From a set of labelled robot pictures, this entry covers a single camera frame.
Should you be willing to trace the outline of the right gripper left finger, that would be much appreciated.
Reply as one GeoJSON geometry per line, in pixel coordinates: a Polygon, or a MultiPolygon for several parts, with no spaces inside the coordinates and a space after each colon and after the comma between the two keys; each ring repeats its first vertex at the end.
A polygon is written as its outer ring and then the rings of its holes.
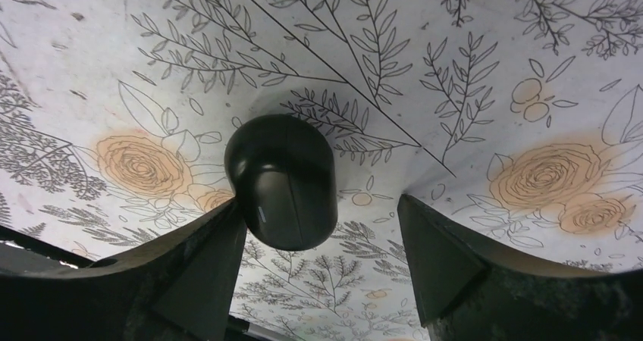
{"type": "Polygon", "coordinates": [[[223,340],[245,238],[230,200],[89,267],[1,274],[1,338],[223,340]]]}

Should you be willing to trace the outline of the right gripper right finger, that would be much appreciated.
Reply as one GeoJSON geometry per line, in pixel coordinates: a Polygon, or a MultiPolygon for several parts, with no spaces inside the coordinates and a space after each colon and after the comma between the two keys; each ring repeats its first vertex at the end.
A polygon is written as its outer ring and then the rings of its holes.
{"type": "Polygon", "coordinates": [[[420,324],[432,340],[640,340],[642,272],[548,261],[404,194],[397,205],[420,324]]]}

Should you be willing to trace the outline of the black earbud case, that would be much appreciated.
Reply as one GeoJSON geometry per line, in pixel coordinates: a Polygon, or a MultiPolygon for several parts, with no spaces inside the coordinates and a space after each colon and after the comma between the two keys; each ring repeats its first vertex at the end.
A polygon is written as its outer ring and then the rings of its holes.
{"type": "Polygon", "coordinates": [[[300,252],[334,232],[334,153],[313,125],[287,114],[253,118],[229,139],[224,166],[246,226],[258,241],[300,252]]]}

